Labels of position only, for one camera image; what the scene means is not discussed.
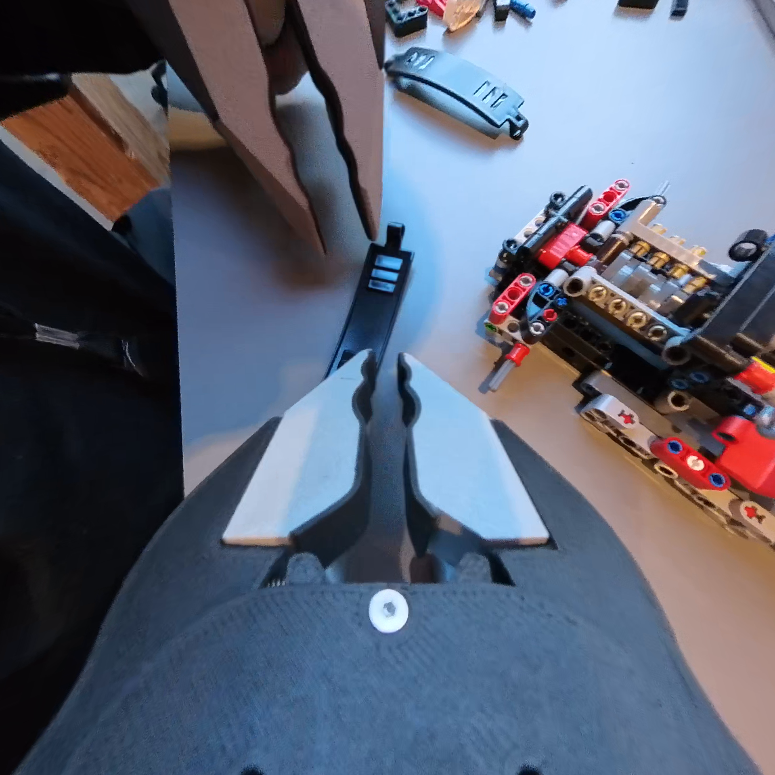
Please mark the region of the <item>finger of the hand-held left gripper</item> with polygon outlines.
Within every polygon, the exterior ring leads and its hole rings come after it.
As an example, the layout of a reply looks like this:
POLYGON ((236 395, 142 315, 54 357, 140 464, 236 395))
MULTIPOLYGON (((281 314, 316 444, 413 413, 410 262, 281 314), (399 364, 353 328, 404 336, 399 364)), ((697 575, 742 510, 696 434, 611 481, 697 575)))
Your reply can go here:
POLYGON ((379 233, 383 186, 383 73, 363 1, 296 1, 294 26, 363 230, 379 233))
POLYGON ((274 118, 274 98, 248 5, 172 1, 170 7, 215 107, 216 128, 295 234, 325 254, 292 151, 274 118))

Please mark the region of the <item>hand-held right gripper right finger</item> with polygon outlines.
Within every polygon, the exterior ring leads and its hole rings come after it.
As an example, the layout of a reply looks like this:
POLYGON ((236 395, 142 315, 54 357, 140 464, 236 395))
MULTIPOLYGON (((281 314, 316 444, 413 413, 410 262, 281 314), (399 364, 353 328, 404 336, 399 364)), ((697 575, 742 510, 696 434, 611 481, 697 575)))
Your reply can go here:
POLYGON ((539 547, 549 530, 484 410, 410 354, 398 356, 404 494, 418 557, 539 547))

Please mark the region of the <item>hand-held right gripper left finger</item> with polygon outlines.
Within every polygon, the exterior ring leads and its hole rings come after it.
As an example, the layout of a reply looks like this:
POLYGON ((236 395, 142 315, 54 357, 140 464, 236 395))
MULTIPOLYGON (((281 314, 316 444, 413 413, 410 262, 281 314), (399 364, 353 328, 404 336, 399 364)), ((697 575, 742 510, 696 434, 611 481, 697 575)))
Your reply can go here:
POLYGON ((222 534, 232 547, 287 549, 324 567, 369 516, 368 425, 376 355, 362 350, 281 417, 222 534))

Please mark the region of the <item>toy brick car model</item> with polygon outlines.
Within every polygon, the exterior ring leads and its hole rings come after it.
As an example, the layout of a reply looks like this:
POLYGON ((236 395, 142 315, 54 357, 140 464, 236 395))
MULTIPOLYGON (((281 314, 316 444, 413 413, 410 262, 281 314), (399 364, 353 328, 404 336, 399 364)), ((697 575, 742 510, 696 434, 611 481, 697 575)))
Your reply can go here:
POLYGON ((495 392, 537 345, 573 370, 582 419, 721 527, 774 546, 773 236, 731 273, 656 220, 666 186, 553 192, 490 269, 495 392))

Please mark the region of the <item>black curved brick panel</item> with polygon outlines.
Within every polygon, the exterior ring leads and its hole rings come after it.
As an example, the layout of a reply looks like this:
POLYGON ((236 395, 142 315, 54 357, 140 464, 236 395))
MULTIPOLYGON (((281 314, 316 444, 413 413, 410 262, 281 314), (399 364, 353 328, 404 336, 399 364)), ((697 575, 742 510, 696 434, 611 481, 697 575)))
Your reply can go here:
POLYGON ((404 503, 405 430, 398 387, 396 353, 390 339, 410 278, 414 253, 402 246, 405 225, 389 222, 384 241, 373 241, 363 262, 354 296, 325 376, 362 350, 372 350, 372 417, 366 451, 367 523, 352 549, 329 567, 339 582, 393 582, 408 578, 402 550, 406 538, 404 503))
POLYGON ((383 69, 395 82, 421 84, 455 100, 493 129, 520 140, 528 129, 524 98, 483 68, 442 50, 412 46, 390 57, 383 69))

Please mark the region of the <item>pile of loose toy bricks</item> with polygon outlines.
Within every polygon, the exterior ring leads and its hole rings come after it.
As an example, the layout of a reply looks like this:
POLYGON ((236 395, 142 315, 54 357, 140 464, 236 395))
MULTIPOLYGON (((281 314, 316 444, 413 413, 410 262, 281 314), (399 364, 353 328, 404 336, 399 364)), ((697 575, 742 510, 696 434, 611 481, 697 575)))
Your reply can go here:
POLYGON ((531 23, 536 17, 532 2, 519 1, 387 1, 384 3, 387 24, 396 37, 406 37, 426 29, 434 16, 448 33, 454 33, 479 18, 491 4, 494 21, 505 22, 510 15, 531 23))

